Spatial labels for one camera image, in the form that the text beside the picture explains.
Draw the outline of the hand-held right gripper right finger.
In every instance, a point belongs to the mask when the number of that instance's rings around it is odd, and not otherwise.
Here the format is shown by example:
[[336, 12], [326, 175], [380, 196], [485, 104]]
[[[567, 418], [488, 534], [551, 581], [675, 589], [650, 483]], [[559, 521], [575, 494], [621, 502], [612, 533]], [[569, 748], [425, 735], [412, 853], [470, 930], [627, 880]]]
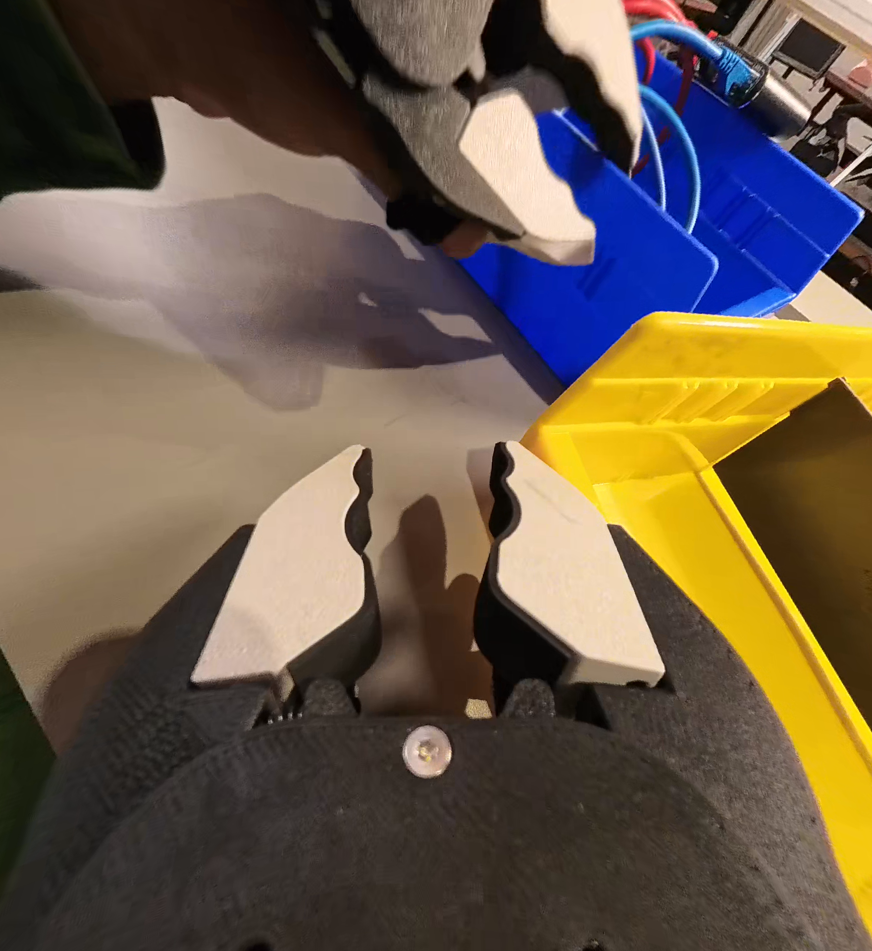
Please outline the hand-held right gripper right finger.
[[474, 639], [493, 690], [657, 687], [664, 662], [596, 505], [517, 441], [495, 445], [489, 489]]

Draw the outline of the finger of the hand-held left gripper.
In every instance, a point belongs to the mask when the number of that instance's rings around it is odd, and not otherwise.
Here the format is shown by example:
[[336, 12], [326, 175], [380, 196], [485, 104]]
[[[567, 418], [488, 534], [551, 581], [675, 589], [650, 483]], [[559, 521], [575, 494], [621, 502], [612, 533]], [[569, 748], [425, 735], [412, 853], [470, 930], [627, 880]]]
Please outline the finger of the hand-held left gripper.
[[617, 1], [541, 1], [536, 65], [594, 132], [623, 174], [638, 159], [643, 134], [638, 73], [623, 5]]
[[555, 266], [593, 262], [595, 226], [550, 168], [535, 115], [520, 92], [501, 89], [481, 97], [459, 149], [517, 223], [507, 226], [513, 237], [495, 237], [494, 243]]

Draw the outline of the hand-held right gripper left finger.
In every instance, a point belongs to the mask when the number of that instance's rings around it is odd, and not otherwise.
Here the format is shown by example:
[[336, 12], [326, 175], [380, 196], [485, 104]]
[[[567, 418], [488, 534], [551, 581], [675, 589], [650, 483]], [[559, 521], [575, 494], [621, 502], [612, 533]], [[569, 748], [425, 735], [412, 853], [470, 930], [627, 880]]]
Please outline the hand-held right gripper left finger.
[[316, 680], [354, 692], [382, 648], [366, 553], [373, 458], [351, 445], [290, 486], [255, 523], [192, 669], [194, 687]]

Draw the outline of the blue plastic bin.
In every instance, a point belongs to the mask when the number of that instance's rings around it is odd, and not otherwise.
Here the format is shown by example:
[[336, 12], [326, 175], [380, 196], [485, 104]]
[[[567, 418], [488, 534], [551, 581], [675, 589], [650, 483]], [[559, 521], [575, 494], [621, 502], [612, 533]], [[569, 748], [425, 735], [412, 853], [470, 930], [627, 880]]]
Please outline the blue plastic bin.
[[594, 148], [572, 110], [537, 117], [554, 172], [596, 226], [594, 260], [555, 266], [489, 244], [462, 268], [559, 378], [570, 384], [641, 318], [654, 313], [762, 317], [797, 297], [864, 216], [845, 194], [708, 90], [691, 89], [682, 116], [699, 162], [691, 173], [675, 135], [656, 173], [634, 179]]

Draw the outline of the yellow plastic bin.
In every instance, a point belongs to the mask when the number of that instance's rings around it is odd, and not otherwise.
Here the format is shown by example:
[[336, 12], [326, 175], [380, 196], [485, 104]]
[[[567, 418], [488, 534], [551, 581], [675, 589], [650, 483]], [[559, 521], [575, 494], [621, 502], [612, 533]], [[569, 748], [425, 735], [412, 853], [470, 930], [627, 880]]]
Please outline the yellow plastic bin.
[[797, 749], [872, 937], [872, 732], [715, 472], [836, 379], [872, 413], [872, 329], [652, 315], [522, 442], [743, 657]]

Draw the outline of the person's left hand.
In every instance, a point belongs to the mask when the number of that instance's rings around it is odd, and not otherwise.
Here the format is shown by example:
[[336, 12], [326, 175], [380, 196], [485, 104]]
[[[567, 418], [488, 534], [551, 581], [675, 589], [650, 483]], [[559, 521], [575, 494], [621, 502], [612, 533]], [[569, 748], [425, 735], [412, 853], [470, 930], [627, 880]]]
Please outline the person's left hand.
[[386, 199], [399, 196], [354, 94], [292, 2], [189, 2], [185, 13], [176, 98], [297, 155], [341, 159]]

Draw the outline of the dark monitor screen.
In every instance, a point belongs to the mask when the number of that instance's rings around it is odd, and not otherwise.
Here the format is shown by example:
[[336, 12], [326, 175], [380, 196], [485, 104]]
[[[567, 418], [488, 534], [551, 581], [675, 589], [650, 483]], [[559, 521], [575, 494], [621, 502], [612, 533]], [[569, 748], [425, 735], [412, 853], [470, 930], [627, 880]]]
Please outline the dark monitor screen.
[[819, 80], [845, 49], [846, 44], [800, 19], [775, 49], [771, 61], [811, 80]]

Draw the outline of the dark bin divider panel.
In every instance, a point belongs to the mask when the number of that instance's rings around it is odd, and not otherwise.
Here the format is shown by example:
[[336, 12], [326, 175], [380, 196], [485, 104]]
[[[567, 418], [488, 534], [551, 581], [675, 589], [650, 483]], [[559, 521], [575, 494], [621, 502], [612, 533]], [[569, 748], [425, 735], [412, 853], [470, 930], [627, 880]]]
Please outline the dark bin divider panel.
[[715, 472], [872, 732], [872, 413], [836, 379]]

